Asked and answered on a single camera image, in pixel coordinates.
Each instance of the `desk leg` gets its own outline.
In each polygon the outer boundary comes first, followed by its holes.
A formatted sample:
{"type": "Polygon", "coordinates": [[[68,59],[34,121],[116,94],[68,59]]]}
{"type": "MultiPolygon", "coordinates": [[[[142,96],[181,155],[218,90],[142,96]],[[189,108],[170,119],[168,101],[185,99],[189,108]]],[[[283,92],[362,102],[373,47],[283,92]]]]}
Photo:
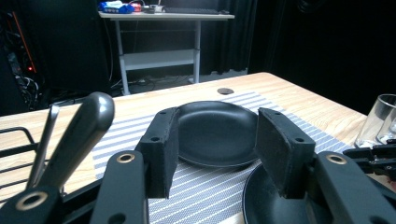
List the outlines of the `desk leg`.
{"type": "Polygon", "coordinates": [[[195,22],[195,46],[194,46],[194,80],[199,83],[199,67],[201,58],[201,21],[195,22]]]}
{"type": "Polygon", "coordinates": [[[116,23],[116,32],[117,32],[117,43],[119,45],[120,70],[121,70],[121,78],[122,78],[123,95],[130,95],[131,93],[129,92],[128,78],[126,76],[125,61],[122,51],[120,22],[115,21],[115,23],[116,23]]]}

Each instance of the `white desk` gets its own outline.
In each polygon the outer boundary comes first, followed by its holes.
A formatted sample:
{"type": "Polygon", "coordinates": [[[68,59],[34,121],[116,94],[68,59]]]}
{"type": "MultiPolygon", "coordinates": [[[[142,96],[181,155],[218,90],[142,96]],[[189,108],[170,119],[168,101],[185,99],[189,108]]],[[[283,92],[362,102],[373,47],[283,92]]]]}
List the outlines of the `white desk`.
{"type": "Polygon", "coordinates": [[[192,83],[199,83],[201,21],[227,21],[234,19],[233,15],[205,15],[205,14],[174,14],[134,12],[131,14],[110,14],[99,12],[101,18],[111,19],[116,23],[117,42],[119,46],[120,70],[123,94],[129,95],[127,70],[163,67],[182,64],[193,64],[194,78],[192,83]],[[171,50],[161,53],[124,54],[122,50],[120,21],[195,21],[194,49],[171,50]]]}

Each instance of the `blue object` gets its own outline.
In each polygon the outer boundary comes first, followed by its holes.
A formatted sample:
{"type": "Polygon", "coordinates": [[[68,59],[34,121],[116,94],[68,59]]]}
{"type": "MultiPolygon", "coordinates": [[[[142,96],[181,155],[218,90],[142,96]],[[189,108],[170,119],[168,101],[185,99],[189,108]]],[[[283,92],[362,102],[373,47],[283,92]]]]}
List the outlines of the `blue object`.
{"type": "Polygon", "coordinates": [[[129,14],[134,12],[134,7],[121,1],[102,2],[99,10],[105,13],[129,14]]]}

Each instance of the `wooden table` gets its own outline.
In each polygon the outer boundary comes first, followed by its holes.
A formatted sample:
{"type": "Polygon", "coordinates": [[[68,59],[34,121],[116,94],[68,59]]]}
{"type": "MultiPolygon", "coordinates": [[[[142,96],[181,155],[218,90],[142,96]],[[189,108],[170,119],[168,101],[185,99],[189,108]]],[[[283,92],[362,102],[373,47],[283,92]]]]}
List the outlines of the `wooden table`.
{"type": "MultiPolygon", "coordinates": [[[[312,91],[305,90],[282,78],[268,73],[259,73],[117,97],[114,98],[116,104],[115,119],[128,119],[129,117],[143,116],[145,114],[155,114],[162,109],[193,101],[216,100],[223,96],[218,93],[219,88],[229,88],[235,92],[255,91],[308,123],[320,128],[323,132],[331,134],[351,146],[366,118],[359,112],[339,105],[312,91]]],[[[51,151],[57,146],[64,129],[71,118],[73,118],[77,109],[78,105],[69,105],[61,108],[49,143],[48,158],[51,155],[51,151]]],[[[36,141],[39,141],[47,115],[48,110],[40,110],[0,117],[0,129],[22,126],[31,132],[36,141]]],[[[3,134],[0,136],[0,143],[1,148],[8,148],[27,144],[27,140],[22,134],[14,134],[13,136],[3,134]]],[[[32,161],[35,155],[33,153],[25,154],[2,159],[1,169],[32,161]]],[[[89,155],[67,181],[65,190],[70,192],[94,181],[93,169],[92,156],[89,155]]],[[[2,182],[7,179],[8,182],[12,179],[27,178],[28,174],[29,169],[22,169],[14,175],[5,176],[2,174],[0,179],[2,182]]],[[[25,184],[23,183],[12,189],[0,189],[0,199],[10,197],[14,193],[23,190],[24,187],[25,184]]],[[[238,214],[225,220],[225,222],[241,223],[243,219],[241,214],[238,214]]]]}

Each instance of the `dark background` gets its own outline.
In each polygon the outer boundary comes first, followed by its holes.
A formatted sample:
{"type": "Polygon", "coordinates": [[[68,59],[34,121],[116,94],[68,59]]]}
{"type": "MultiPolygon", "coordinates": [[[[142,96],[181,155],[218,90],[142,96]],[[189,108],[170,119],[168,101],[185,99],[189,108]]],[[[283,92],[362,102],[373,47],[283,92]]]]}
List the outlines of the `dark background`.
{"type": "Polygon", "coordinates": [[[257,10],[249,73],[366,115],[377,95],[396,93],[396,1],[259,1],[257,10]]]}
{"type": "MultiPolygon", "coordinates": [[[[25,48],[36,68],[40,85],[36,109],[93,91],[111,93],[111,86],[120,80],[114,22],[99,17],[99,2],[0,0],[2,18],[20,25],[25,48]],[[15,17],[9,18],[8,12],[15,13],[15,17]]],[[[146,1],[147,5],[157,3],[146,1]]],[[[202,22],[200,72],[221,74],[248,67],[255,0],[163,0],[162,5],[230,11],[235,20],[202,22]]],[[[122,22],[121,29],[126,31],[122,35],[124,52],[192,49],[193,28],[191,21],[122,22]]],[[[134,71],[131,77],[168,74],[192,74],[192,65],[134,71]]]]}

